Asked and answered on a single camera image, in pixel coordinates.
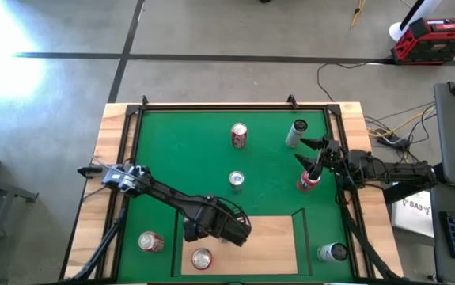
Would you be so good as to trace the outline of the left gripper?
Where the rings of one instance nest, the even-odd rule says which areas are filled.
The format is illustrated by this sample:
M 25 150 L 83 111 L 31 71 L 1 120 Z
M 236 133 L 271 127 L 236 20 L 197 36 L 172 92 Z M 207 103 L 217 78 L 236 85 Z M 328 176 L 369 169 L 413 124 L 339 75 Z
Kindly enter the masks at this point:
M 219 196 L 203 196 L 197 215 L 197 225 L 202 233 L 224 239 L 236 246 L 242 246 L 252 232 L 251 221 L 244 210 L 231 200 Z M 185 241 L 199 239 L 197 225 L 187 218 L 184 219 Z

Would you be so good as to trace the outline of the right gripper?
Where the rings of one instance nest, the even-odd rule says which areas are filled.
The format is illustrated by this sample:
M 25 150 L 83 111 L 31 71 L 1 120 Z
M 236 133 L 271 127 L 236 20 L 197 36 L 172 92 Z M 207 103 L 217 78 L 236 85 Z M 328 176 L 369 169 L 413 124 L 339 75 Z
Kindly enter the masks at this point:
M 305 171 L 327 169 L 330 172 L 338 172 L 343 169 L 343 148 L 339 141 L 324 136 L 320 139 L 302 138 L 300 142 L 313 150 L 320 150 L 319 157 L 314 159 L 294 154 Z

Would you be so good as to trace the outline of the white can black top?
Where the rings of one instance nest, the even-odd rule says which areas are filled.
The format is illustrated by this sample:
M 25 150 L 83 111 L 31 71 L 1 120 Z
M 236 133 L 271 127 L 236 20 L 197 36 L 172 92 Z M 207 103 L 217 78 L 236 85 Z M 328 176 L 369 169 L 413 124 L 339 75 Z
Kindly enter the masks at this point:
M 339 242 L 323 245 L 317 250 L 317 257 L 324 262 L 343 262 L 349 257 L 347 247 Z
M 295 120 L 290 128 L 290 131 L 286 137 L 286 145 L 290 148 L 295 148 L 300 143 L 300 139 L 304 136 L 308 129 L 308 124 L 302 120 Z

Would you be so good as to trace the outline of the red Coca-Cola can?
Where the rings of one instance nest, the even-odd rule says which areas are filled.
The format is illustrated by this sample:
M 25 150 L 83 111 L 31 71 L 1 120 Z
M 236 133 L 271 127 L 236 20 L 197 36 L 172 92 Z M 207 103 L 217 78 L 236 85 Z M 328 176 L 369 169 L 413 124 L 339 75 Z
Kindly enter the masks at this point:
M 146 231 L 140 234 L 138 246 L 144 252 L 160 252 L 165 246 L 164 238 L 153 231 Z
M 193 252 L 191 256 L 192 265 L 198 270 L 205 270 L 212 263 L 212 254 L 207 248 L 200 248 Z
M 231 128 L 231 142 L 234 148 L 246 147 L 248 141 L 248 128 L 244 123 L 235 123 Z

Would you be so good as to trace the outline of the red soda can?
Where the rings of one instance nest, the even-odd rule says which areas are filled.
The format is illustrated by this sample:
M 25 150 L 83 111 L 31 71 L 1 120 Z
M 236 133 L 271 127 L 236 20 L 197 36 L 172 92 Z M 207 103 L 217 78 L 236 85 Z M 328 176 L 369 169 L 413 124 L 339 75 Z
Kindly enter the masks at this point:
M 304 171 L 297 180 L 298 190 L 311 192 L 320 183 L 320 174 Z

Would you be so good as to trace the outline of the blue Red Bull can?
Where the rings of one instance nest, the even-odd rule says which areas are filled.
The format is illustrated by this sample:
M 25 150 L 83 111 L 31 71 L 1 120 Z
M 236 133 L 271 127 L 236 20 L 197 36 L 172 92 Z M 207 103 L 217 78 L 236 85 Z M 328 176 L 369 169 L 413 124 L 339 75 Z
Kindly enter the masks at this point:
M 242 189 L 244 181 L 245 176 L 240 171 L 233 171 L 229 175 L 229 184 L 234 191 L 240 191 Z

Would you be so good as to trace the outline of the black power strip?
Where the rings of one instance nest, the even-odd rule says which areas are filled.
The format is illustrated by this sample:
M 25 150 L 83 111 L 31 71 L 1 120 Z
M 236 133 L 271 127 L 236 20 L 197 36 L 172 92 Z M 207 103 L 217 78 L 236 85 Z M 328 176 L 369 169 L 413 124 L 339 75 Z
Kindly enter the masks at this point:
M 386 134 L 383 129 L 376 129 L 374 132 L 376 141 L 384 146 L 389 146 L 394 149 L 407 149 L 410 146 L 410 142 L 407 139 L 402 139 L 394 134 Z

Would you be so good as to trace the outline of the white paper sign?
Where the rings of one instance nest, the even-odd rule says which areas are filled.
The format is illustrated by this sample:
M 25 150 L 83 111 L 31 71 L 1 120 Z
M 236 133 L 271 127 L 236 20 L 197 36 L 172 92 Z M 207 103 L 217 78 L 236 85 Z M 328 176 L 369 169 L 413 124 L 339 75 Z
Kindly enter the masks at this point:
M 392 226 L 434 237 L 430 193 L 421 191 L 392 204 Z

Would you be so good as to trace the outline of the yellow stick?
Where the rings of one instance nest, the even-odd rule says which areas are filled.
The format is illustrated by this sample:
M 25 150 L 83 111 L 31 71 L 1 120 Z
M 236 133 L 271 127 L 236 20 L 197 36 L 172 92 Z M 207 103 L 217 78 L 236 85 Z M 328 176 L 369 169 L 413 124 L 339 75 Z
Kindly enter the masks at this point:
M 353 29 L 356 26 L 365 4 L 366 4 L 366 0 L 358 0 L 357 7 L 354 10 L 354 16 L 352 17 L 352 21 L 351 21 L 351 29 Z

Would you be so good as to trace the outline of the white floor stand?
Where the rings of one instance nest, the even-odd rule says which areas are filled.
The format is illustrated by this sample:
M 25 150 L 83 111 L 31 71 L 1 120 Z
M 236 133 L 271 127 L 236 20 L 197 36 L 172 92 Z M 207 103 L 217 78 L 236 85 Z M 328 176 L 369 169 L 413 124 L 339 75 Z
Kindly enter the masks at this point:
M 410 24 L 420 18 L 429 17 L 441 2 L 442 0 L 416 0 L 404 19 L 389 27 L 390 37 L 397 42 L 406 33 Z

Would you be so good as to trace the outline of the red black tool case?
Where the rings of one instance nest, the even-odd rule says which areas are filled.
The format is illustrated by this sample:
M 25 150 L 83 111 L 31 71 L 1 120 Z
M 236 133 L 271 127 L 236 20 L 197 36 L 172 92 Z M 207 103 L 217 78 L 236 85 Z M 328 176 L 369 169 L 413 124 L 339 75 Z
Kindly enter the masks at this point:
M 396 65 L 442 65 L 455 58 L 455 18 L 420 18 L 391 49 Z

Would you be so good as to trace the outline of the black rig frame strut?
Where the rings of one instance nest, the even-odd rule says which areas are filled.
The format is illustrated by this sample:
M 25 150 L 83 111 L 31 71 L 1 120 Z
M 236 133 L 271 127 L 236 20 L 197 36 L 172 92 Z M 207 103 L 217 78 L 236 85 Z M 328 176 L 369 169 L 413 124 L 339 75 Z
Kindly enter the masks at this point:
M 83 284 L 90 281 L 90 276 L 93 272 L 98 273 L 104 269 L 105 256 L 108 252 L 108 248 L 111 245 L 112 241 L 119 235 L 122 224 L 125 221 L 127 216 L 127 208 L 122 207 L 118 217 L 112 224 L 112 227 L 108 232 L 102 237 L 100 244 L 94 251 L 93 255 L 89 260 L 83 265 L 78 273 L 73 277 L 69 278 L 67 281 L 71 284 Z
M 393 272 L 389 266 L 381 259 L 374 247 L 369 243 L 366 235 L 358 228 L 355 220 L 351 217 L 351 214 L 348 210 L 348 202 L 345 200 L 344 195 L 339 195 L 339 206 L 345 210 L 345 225 L 350 232 L 357 238 L 359 244 L 361 245 L 362 250 L 368 256 L 368 259 L 371 263 L 377 268 L 380 272 L 383 279 L 390 280 L 402 280 L 395 272 Z

